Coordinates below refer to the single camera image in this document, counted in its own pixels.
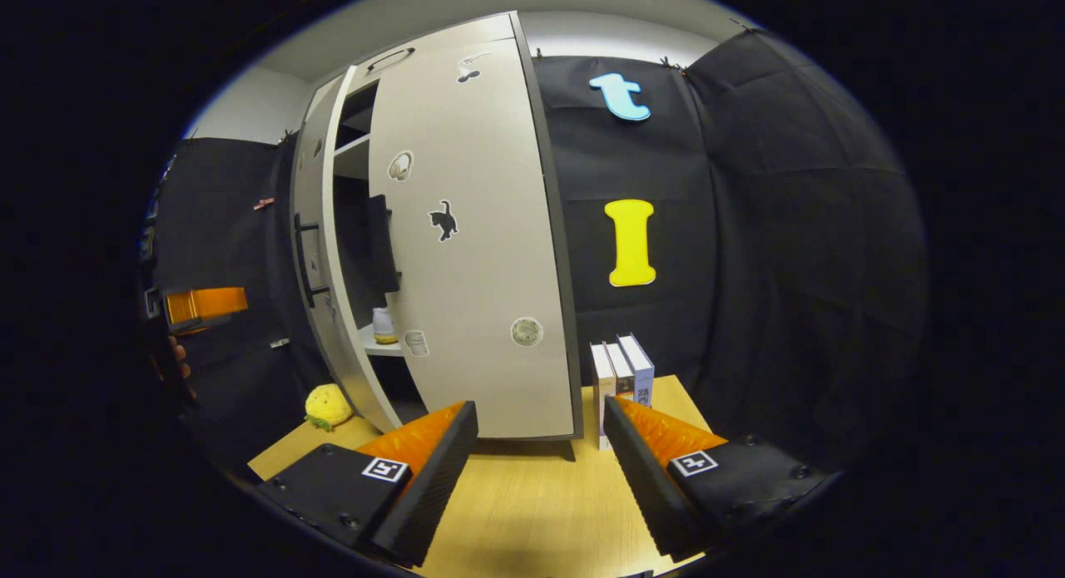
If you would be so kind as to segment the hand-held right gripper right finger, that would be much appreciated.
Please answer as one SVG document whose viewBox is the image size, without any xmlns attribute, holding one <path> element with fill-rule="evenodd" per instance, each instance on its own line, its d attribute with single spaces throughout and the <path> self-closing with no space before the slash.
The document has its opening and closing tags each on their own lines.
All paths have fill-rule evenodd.
<svg viewBox="0 0 1065 578">
<path fill-rule="evenodd" d="M 716 558 L 790 521 L 836 483 L 756 435 L 719 437 L 646 404 L 609 396 L 604 425 L 657 550 Z"/>
</svg>

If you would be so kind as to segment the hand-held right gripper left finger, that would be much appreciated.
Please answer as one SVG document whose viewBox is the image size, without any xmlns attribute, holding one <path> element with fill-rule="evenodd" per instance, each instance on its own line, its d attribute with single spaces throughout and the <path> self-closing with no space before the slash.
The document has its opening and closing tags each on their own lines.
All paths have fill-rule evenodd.
<svg viewBox="0 0 1065 578">
<path fill-rule="evenodd" d="M 463 401 L 356 449 L 320 445 L 256 490 L 335 545 L 421 566 L 477 435 L 476 404 Z"/>
</svg>

